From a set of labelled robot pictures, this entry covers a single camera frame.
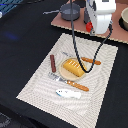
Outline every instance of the white robot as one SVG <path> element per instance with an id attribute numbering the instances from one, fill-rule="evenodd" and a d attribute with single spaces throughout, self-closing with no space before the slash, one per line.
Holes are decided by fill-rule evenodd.
<path id="1" fill-rule="evenodd" d="M 86 9 L 95 34 L 104 34 L 116 10 L 115 0 L 86 0 Z"/>

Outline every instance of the red handle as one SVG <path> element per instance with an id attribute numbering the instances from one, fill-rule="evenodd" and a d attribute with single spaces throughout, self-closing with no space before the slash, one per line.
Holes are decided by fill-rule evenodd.
<path id="1" fill-rule="evenodd" d="M 52 72 L 56 72 L 54 55 L 50 55 Z"/>

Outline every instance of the black cable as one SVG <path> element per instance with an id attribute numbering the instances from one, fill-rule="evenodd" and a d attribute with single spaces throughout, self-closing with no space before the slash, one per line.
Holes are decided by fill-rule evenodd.
<path id="1" fill-rule="evenodd" d="M 42 2 L 44 0 L 38 0 L 38 1 L 33 1 L 33 2 L 26 2 L 26 3 L 8 3 L 8 4 L 0 4 L 0 5 L 23 5 L 23 4 L 34 4 L 38 2 Z"/>
<path id="2" fill-rule="evenodd" d="M 101 46 L 104 44 L 104 42 L 105 42 L 105 41 L 111 36 L 111 34 L 112 34 L 112 30 L 113 30 L 113 29 L 112 29 L 112 25 L 109 24 L 109 31 L 110 31 L 110 33 L 109 33 L 109 35 L 103 40 L 103 42 L 99 45 L 99 47 L 97 48 L 97 51 L 96 51 L 96 53 L 95 53 L 95 55 L 94 55 L 94 59 L 93 59 L 92 66 L 91 66 L 91 68 L 90 68 L 88 71 L 86 71 L 86 70 L 84 69 L 84 67 L 83 67 L 83 64 L 82 64 L 81 60 L 80 60 L 80 57 L 79 57 L 79 54 L 78 54 L 78 51 L 77 51 L 77 47 L 76 47 L 75 34 L 74 34 L 74 24 L 73 24 L 73 18 L 72 18 L 72 15 L 73 15 L 72 0 L 70 0 L 70 5 L 71 5 L 71 11 L 70 11 L 70 12 L 71 12 L 72 37 L 73 37 L 73 44 L 74 44 L 75 53 L 76 53 L 78 62 L 79 62 L 79 64 L 80 64 L 82 70 L 83 70 L 85 73 L 89 73 L 89 72 L 92 70 L 93 66 L 94 66 L 97 53 L 99 52 Z"/>

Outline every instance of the dark table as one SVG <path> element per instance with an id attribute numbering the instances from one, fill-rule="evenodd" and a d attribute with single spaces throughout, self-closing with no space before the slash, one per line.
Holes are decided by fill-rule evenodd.
<path id="1" fill-rule="evenodd" d="M 50 25 L 57 13 L 43 15 L 44 11 L 58 10 L 66 2 L 45 0 L 17 6 L 0 19 L 0 104 L 49 128 L 75 127 L 16 97 L 61 34 L 72 34 L 70 30 Z M 77 32 L 75 35 L 94 41 L 103 40 Z M 106 43 L 117 46 L 118 53 L 96 128 L 128 128 L 128 45 L 110 40 Z"/>

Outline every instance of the utensil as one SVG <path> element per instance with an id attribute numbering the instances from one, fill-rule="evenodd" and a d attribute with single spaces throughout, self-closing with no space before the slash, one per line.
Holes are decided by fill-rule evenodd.
<path id="1" fill-rule="evenodd" d="M 49 72 L 48 76 L 49 76 L 49 78 L 51 78 L 51 79 L 53 79 L 53 80 L 55 80 L 55 81 L 64 82 L 64 83 L 66 83 L 66 84 L 69 84 L 69 85 L 71 85 L 71 86 L 73 86 L 73 87 L 76 87 L 76 88 L 78 88 L 78 89 L 81 89 L 81 90 L 83 90 L 83 91 L 89 91 L 89 88 L 87 88 L 87 87 L 85 87 L 85 86 L 83 86 L 83 85 L 77 84 L 77 83 L 75 83 L 75 82 L 73 82 L 73 81 L 70 81 L 70 80 L 64 80 L 63 78 L 61 78 L 60 76 L 55 75 L 55 74 L 52 73 L 52 72 Z"/>
<path id="2" fill-rule="evenodd" d="M 79 18 L 80 16 L 80 6 L 77 4 L 72 3 L 72 10 L 73 10 L 73 15 L 72 15 L 72 19 L 76 20 Z M 71 21 L 71 7 L 70 7 L 70 3 L 68 4 L 64 4 L 61 6 L 60 10 L 55 10 L 55 11 L 50 11 L 50 12 L 44 12 L 43 14 L 49 14 L 49 13 L 53 13 L 53 12 L 60 12 L 61 13 L 61 17 L 67 21 Z"/>
<path id="3" fill-rule="evenodd" d="M 71 91 L 69 89 L 57 89 L 56 93 L 59 96 L 62 96 L 64 98 L 72 98 L 73 97 L 73 98 L 80 99 L 80 97 L 81 97 L 80 92 L 74 92 L 74 91 Z"/>
<path id="4" fill-rule="evenodd" d="M 52 72 L 56 72 L 54 55 L 50 55 Z"/>
<path id="5" fill-rule="evenodd" d="M 62 53 L 62 54 L 64 54 L 64 55 L 66 55 L 66 56 L 73 57 L 73 55 L 72 55 L 72 54 L 69 54 L 69 53 L 66 53 L 66 52 L 62 52 L 62 51 L 61 51 L 61 53 Z M 81 59 L 82 59 L 83 61 L 86 61 L 86 62 L 89 62 L 89 63 L 93 63 L 93 60 L 92 60 L 92 59 L 85 58 L 85 57 L 81 57 Z M 100 61 L 95 60 L 95 63 L 94 63 L 94 64 L 96 64 L 96 65 L 100 65 L 100 64 L 101 64 L 101 62 L 100 62 Z"/>

